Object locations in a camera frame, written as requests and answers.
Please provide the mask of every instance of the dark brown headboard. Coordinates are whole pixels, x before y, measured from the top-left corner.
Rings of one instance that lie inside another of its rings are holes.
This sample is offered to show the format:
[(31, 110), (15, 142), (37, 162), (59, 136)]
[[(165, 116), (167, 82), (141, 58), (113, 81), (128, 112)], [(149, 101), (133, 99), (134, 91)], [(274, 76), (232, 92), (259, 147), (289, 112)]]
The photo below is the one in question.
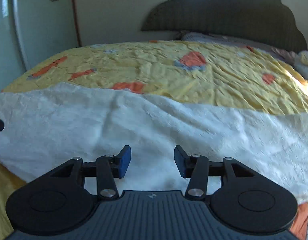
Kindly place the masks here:
[(142, 30), (213, 33), (307, 50), (292, 11), (281, 0), (168, 0), (149, 13)]

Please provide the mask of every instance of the white blanket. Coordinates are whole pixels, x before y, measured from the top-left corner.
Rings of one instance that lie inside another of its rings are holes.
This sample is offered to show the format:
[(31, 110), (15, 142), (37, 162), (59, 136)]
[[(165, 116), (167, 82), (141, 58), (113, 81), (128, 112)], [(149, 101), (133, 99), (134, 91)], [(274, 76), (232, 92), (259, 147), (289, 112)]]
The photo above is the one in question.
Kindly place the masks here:
[[(118, 190), (184, 191), (174, 147), (211, 161), (231, 156), (308, 200), (308, 114), (181, 104), (156, 95), (60, 83), (27, 93), (0, 93), (0, 163), (27, 182), (73, 156), (95, 161), (132, 148)], [(210, 179), (208, 192), (220, 186)], [(95, 180), (85, 188), (96, 192)]]

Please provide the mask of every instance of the yellow blanket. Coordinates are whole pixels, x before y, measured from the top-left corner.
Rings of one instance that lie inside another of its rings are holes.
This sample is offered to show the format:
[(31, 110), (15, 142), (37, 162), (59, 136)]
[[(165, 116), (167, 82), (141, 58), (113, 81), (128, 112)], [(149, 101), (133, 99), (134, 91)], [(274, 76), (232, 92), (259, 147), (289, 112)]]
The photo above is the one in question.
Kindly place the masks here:
[[(58, 82), (277, 115), (308, 112), (308, 82), (290, 65), (253, 48), (159, 41), (70, 49), (37, 65), (4, 92), (44, 89)], [(0, 240), (11, 232), (4, 201), (21, 185), (0, 166)]]

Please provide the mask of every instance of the black object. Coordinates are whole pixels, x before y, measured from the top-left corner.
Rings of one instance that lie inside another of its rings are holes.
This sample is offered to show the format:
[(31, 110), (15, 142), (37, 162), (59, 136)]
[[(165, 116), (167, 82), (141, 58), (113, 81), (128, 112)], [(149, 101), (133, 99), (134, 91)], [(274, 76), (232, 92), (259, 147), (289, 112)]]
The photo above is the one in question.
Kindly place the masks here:
[[(14, 192), (6, 213), (15, 232), (8, 239), (293, 239), (288, 231), (295, 197), (284, 188), (234, 160), (211, 162), (188, 156), (180, 147), (174, 159), (183, 178), (180, 191), (124, 191), (131, 148), (83, 163), (73, 158)], [(84, 189), (84, 178), (97, 179), (97, 195)], [(209, 176), (222, 187), (206, 195)]]

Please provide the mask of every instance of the bed sheet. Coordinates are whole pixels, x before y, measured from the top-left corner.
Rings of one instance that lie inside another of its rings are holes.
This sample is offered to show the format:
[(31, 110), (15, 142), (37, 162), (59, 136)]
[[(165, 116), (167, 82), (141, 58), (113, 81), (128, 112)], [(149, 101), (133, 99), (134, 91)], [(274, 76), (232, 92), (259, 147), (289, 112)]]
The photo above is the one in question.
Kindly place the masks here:
[[(178, 102), (207, 103), (269, 114), (308, 113), (308, 82), (293, 68), (251, 47), (186, 41), (100, 44), (64, 51), (4, 89), (26, 92), (59, 82), (89, 88), (126, 89)], [(0, 166), (2, 203), (22, 182)], [(11, 226), (4, 228), (0, 239)]]

